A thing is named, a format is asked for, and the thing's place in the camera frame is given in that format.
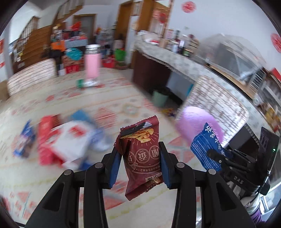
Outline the blue snack wrapper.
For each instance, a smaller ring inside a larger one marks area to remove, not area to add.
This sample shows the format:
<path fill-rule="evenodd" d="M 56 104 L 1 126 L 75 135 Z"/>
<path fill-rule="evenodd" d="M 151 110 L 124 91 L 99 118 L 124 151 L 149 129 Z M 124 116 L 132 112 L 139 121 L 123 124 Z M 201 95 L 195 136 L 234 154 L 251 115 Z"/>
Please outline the blue snack wrapper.
<path fill-rule="evenodd" d="M 220 171 L 221 165 L 207 156 L 208 150 L 214 150 L 217 154 L 228 159 L 232 158 L 232 154 L 221 146 L 211 126 L 205 123 L 203 130 L 193 139 L 191 151 L 199 159 L 205 170 L 214 169 L 217 172 Z"/>

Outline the white red KFC box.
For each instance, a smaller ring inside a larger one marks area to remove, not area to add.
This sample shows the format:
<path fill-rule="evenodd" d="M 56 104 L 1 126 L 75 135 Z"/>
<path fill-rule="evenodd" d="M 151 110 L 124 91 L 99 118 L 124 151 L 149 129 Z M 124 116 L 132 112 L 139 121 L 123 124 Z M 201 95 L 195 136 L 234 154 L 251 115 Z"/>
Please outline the white red KFC box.
<path fill-rule="evenodd" d="M 52 129 L 51 148 L 63 160 L 62 166 L 77 170 L 86 158 L 96 128 L 86 121 L 74 120 Z"/>

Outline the blue white small box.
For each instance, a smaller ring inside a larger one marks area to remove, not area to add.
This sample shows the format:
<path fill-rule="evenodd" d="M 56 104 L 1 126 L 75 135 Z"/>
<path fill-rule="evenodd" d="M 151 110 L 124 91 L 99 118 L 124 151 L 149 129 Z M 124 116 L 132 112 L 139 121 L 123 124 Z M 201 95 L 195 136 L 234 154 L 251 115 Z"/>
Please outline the blue white small box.
<path fill-rule="evenodd" d="M 35 130 L 33 126 L 31 126 L 31 120 L 28 120 L 16 141 L 13 154 L 18 157 L 27 158 L 34 141 Z"/>

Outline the maroon snack packet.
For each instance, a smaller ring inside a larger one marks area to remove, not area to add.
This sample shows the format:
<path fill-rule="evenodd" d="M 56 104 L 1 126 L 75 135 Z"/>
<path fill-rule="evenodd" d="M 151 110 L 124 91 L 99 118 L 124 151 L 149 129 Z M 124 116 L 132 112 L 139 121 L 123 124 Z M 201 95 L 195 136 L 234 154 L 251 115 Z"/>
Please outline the maroon snack packet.
<path fill-rule="evenodd" d="M 125 192 L 128 200 L 163 183 L 157 116 L 121 128 L 114 146 L 123 157 L 129 179 Z"/>

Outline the patterned chair near basket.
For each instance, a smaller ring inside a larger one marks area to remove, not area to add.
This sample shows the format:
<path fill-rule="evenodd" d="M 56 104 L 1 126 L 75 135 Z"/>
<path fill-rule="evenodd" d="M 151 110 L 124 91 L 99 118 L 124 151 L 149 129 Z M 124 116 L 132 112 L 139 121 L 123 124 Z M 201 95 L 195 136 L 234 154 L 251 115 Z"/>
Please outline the patterned chair near basket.
<path fill-rule="evenodd" d="M 207 76 L 199 77 L 181 106 L 175 122 L 181 110 L 188 106 L 201 108 L 216 119 L 224 134 L 222 147 L 226 147 L 249 119 L 247 108 L 228 90 Z"/>

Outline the long red carton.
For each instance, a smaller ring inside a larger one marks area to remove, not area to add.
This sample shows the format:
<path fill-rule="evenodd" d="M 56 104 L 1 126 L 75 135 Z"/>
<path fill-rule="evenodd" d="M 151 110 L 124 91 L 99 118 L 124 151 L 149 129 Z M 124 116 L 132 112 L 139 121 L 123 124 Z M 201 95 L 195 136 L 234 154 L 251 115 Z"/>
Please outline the long red carton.
<path fill-rule="evenodd" d="M 51 148 L 51 143 L 48 142 L 52 136 L 52 129 L 61 125 L 60 115 L 47 115 L 41 118 L 38 126 L 38 147 L 40 165 L 62 165 L 63 160 L 60 159 Z"/>

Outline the purple perforated waste basket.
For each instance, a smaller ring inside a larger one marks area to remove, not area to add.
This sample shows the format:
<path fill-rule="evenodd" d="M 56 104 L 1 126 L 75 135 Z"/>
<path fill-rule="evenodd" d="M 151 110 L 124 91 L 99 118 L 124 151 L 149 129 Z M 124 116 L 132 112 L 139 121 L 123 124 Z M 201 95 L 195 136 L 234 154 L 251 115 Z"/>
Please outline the purple perforated waste basket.
<path fill-rule="evenodd" d="M 181 110 L 175 126 L 182 138 L 190 146 L 193 139 L 203 130 L 206 123 L 213 129 L 219 142 L 222 143 L 224 134 L 220 125 L 211 114 L 201 108 L 194 106 L 185 107 Z"/>

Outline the mesh food cover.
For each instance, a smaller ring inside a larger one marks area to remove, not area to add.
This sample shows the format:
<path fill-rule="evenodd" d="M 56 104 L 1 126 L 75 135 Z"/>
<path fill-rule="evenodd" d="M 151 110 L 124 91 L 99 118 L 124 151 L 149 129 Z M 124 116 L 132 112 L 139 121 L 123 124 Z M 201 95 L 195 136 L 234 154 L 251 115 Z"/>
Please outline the mesh food cover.
<path fill-rule="evenodd" d="M 265 59 L 249 40 L 233 35 L 215 34 L 203 39 L 194 57 L 243 85 L 250 84 L 265 66 Z"/>

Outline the green floor bin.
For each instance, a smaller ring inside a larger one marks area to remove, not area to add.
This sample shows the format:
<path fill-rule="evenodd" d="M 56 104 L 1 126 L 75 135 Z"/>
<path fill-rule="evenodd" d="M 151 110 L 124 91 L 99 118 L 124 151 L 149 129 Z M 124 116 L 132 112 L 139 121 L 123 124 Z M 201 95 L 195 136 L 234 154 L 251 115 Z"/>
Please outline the green floor bin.
<path fill-rule="evenodd" d="M 169 93 L 162 93 L 154 90 L 152 94 L 152 102 L 156 107 L 164 107 L 169 97 Z"/>

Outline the green capped small jar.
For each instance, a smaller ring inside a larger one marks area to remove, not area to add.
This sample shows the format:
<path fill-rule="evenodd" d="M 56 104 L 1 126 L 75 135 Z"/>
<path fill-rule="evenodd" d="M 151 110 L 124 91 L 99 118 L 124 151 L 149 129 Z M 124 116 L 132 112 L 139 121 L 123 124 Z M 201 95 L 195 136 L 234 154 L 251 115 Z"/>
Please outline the green capped small jar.
<path fill-rule="evenodd" d="M 79 89 L 88 87 L 97 87 L 99 82 L 96 79 L 79 79 L 76 81 L 76 86 Z"/>

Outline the leaf pattern counter cloth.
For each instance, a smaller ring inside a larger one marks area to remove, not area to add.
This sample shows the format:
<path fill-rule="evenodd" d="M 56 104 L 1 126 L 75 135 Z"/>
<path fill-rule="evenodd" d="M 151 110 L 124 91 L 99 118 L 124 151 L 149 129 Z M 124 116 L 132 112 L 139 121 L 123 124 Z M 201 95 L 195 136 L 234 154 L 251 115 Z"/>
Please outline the leaf pattern counter cloth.
<path fill-rule="evenodd" d="M 260 136 L 260 129 L 262 127 L 273 131 L 271 126 L 266 122 L 263 114 L 258 111 L 254 104 L 247 99 L 242 92 L 240 92 L 229 82 L 222 79 L 222 77 L 211 72 L 206 67 L 192 61 L 187 57 L 181 56 L 180 54 L 176 54 L 164 48 L 146 43 L 141 39 L 136 39 L 131 47 L 132 50 L 139 51 L 142 56 L 168 67 L 171 71 L 182 75 L 185 79 L 192 83 L 197 82 L 200 76 L 212 78 L 219 85 L 228 90 L 247 108 L 249 111 L 249 119 L 246 124 L 257 137 Z"/>

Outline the patterned chair far side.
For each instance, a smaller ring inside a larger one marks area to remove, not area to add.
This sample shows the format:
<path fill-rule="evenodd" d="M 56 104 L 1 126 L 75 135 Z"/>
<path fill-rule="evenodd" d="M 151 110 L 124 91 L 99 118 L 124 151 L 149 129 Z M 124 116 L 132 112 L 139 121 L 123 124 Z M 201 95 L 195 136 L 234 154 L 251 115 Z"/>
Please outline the patterned chair far side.
<path fill-rule="evenodd" d="M 46 59 L 15 73 L 7 82 L 10 96 L 57 76 L 56 62 Z"/>

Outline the pink thermos bottle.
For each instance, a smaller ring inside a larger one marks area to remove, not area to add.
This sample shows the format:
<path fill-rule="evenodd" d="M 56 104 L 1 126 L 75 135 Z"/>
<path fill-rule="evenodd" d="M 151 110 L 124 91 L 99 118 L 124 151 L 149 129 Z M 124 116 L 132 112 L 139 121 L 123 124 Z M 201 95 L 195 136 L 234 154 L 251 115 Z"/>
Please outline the pink thermos bottle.
<path fill-rule="evenodd" d="M 99 76 L 100 65 L 102 63 L 102 54 L 99 44 L 91 44 L 86 46 L 84 55 L 84 64 L 87 79 L 95 79 Z"/>

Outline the wooden staircase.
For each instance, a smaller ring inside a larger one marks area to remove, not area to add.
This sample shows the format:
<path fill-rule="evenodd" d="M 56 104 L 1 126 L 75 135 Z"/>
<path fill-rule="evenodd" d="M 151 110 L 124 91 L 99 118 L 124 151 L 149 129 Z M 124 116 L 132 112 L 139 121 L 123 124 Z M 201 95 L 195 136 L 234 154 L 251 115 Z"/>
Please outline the wooden staircase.
<path fill-rule="evenodd" d="M 13 72 L 19 72 L 22 69 L 31 66 L 47 58 L 46 49 L 50 46 L 53 27 L 61 25 L 64 20 L 69 18 L 75 12 L 82 9 L 84 1 L 64 1 L 54 12 L 50 12 L 45 17 L 33 16 L 19 38 L 13 45 Z"/>

